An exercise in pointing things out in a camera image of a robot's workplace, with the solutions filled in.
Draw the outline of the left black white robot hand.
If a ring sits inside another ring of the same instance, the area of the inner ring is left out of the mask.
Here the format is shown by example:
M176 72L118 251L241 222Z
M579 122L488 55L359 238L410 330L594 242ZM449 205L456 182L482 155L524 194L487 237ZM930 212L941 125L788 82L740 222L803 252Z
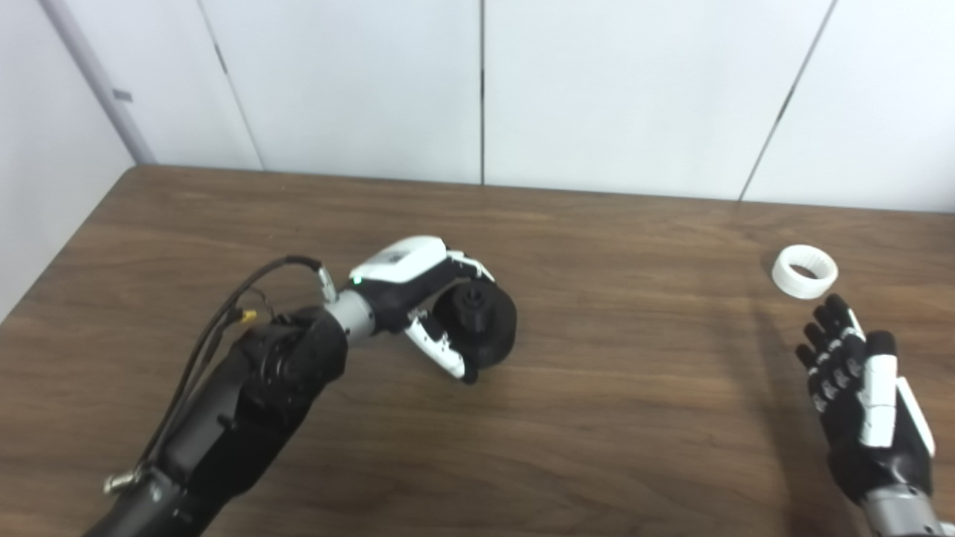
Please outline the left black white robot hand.
M471 385L478 379L473 360L451 346L447 330L423 303L457 280L497 285L477 259L447 248L437 236L410 236L355 266L340 299L356 298L371 322L371 333L405 333L420 351L451 377Z

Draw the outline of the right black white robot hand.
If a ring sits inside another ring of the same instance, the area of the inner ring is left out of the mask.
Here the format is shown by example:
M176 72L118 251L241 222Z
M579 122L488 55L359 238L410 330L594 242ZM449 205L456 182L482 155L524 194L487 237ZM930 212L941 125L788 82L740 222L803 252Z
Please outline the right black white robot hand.
M853 503L888 486L931 496L935 443L918 401L898 373L896 337L864 332L840 295L828 295L795 351L828 445L836 486Z

